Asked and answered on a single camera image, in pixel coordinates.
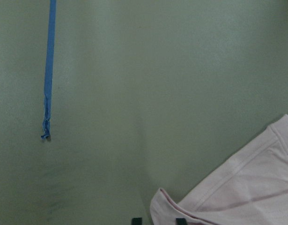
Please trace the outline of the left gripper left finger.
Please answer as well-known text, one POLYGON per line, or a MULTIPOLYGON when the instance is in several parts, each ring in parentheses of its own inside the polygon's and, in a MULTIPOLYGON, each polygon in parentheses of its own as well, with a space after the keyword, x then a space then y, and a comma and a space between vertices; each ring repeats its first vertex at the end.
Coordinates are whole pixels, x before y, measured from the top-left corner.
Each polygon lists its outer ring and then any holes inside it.
POLYGON ((141 217, 132 218, 131 225, 142 225, 142 218, 141 217))

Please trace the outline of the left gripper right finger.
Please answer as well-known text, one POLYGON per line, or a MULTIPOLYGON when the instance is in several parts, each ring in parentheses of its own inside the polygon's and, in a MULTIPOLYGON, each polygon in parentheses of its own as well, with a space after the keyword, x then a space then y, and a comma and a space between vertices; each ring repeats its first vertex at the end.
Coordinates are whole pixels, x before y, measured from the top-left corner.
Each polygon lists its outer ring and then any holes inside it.
POLYGON ((176 218, 176 225, 186 225, 185 218, 176 218))

